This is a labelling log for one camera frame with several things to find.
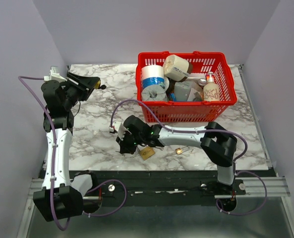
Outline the yellow black padlock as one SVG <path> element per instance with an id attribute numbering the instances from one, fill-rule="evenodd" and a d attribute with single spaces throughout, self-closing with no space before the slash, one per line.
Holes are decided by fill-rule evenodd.
<path id="1" fill-rule="evenodd" d="M 99 80 L 96 85 L 95 85 L 95 89 L 101 89 L 101 90 L 105 90 L 106 89 L 106 85 L 102 84 L 101 81 Z"/>

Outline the large brass padlock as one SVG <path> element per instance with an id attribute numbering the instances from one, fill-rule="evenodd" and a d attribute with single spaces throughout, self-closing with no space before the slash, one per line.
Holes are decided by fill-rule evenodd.
<path id="1" fill-rule="evenodd" d="M 146 146 L 146 147 L 138 147 L 137 148 L 140 157 L 146 161 L 150 157 L 155 155 L 155 151 L 153 148 Z"/>

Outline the small brass padlock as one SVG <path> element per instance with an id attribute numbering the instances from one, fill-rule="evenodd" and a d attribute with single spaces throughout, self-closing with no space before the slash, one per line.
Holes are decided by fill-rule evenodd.
<path id="1" fill-rule="evenodd" d="M 189 149 L 190 149 L 189 146 L 183 146 L 183 147 L 179 147 L 179 148 L 177 148 L 177 149 L 175 150 L 175 152 L 176 152 L 177 155 L 180 155 L 180 154 L 182 154 L 182 153 L 188 151 Z"/>

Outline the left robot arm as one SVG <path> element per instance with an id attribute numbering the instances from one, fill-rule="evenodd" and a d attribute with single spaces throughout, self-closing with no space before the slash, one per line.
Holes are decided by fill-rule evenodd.
<path id="1" fill-rule="evenodd" d="M 41 86 L 46 102 L 43 127 L 48 143 L 47 169 L 42 188 L 34 192 L 33 201 L 47 222 L 81 215 L 84 196 L 92 196 L 98 190 L 96 176 L 90 171 L 70 178 L 69 150 L 74 127 L 71 109 L 78 102 L 87 101 L 100 86 L 99 77 L 70 72 L 66 79 L 50 79 Z"/>

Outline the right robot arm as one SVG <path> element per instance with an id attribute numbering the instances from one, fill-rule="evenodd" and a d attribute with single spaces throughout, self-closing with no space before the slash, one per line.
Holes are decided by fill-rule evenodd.
<path id="1" fill-rule="evenodd" d="M 114 122 L 112 129 L 118 134 L 116 142 L 119 144 L 121 154 L 133 154 L 137 146 L 182 145 L 201 148 L 211 162 L 217 165 L 217 191 L 228 194 L 234 189 L 233 157 L 237 138 L 227 133 L 226 129 L 216 122 L 193 128 L 171 126 L 165 128 L 160 124 L 149 126 L 138 117 L 131 115 L 123 123 Z"/>

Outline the grey roll front left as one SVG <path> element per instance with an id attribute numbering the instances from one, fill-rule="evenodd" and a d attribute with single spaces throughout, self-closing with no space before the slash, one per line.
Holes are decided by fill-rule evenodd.
<path id="1" fill-rule="evenodd" d="M 166 102 L 168 100 L 164 88 L 162 88 L 160 85 L 150 85 L 144 88 L 141 93 L 141 98 L 144 102 Z"/>

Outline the grey roll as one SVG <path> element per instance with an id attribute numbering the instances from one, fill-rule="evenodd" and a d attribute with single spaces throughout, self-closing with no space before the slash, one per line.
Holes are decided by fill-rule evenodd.
<path id="1" fill-rule="evenodd" d="M 144 88 L 141 93 L 141 98 L 144 102 L 166 102 L 168 100 L 164 88 L 162 88 L 160 85 L 150 85 Z"/>
<path id="2" fill-rule="evenodd" d="M 189 97 L 189 93 L 192 89 L 192 81 L 176 82 L 174 88 L 174 94 L 178 102 L 185 102 Z"/>

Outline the white blue paper roll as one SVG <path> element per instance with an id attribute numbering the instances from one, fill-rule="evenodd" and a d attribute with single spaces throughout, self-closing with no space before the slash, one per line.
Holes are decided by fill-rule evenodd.
<path id="1" fill-rule="evenodd" d="M 160 65 L 148 65 L 141 70 L 141 83 L 142 88 L 152 85 L 159 85 L 165 88 L 164 70 Z"/>

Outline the blue Harry's box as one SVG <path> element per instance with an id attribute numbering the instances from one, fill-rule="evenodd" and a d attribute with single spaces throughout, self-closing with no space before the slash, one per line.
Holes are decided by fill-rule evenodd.
<path id="1" fill-rule="evenodd" d="M 178 102 L 178 100 L 177 100 L 177 98 L 176 98 L 176 96 L 175 96 L 174 93 L 170 93 L 170 94 L 168 95 L 168 99 L 169 99 L 170 101 L 173 101 L 173 102 Z"/>

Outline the grey roll centre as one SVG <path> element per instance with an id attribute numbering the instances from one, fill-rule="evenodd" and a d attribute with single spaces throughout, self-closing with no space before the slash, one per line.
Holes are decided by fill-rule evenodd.
<path id="1" fill-rule="evenodd" d="M 192 81 L 176 82 L 174 88 L 174 94 L 178 102 L 185 102 L 189 97 L 189 93 L 192 89 Z"/>

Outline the beige wrapped paper roll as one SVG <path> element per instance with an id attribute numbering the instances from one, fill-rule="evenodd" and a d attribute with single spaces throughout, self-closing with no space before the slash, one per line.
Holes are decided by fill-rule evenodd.
<path id="1" fill-rule="evenodd" d="M 169 55 L 163 64 L 164 76 L 176 82 L 185 81 L 193 70 L 193 65 L 177 55 Z"/>

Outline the silver can top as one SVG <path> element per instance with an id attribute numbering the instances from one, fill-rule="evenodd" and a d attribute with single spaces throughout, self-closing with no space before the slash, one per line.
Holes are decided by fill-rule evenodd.
<path id="1" fill-rule="evenodd" d="M 207 84 L 207 80 L 205 78 L 198 79 L 198 85 L 204 87 Z"/>

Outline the cream pump bottle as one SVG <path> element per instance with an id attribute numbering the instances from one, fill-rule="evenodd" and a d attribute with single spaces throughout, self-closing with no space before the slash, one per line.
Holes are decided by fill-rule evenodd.
<path id="1" fill-rule="evenodd" d="M 215 75 L 213 72 L 206 74 L 206 85 L 203 88 L 204 101 L 220 101 L 219 86 L 215 83 Z"/>

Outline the red plastic basket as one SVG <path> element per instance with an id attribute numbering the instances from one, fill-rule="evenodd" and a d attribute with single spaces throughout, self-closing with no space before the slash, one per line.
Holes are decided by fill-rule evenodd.
<path id="1" fill-rule="evenodd" d="M 220 52 L 144 52 L 136 68 L 137 100 L 154 122 L 214 121 L 237 102 L 235 83 Z"/>

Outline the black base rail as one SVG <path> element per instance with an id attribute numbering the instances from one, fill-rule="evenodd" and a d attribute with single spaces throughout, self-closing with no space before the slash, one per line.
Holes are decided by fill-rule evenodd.
<path id="1" fill-rule="evenodd" d="M 105 207 L 125 206 L 212 206 L 217 197 L 245 194 L 236 179 L 234 185 L 217 182 L 216 171 L 95 171 L 94 186 L 101 188 L 87 196 L 102 197 Z"/>

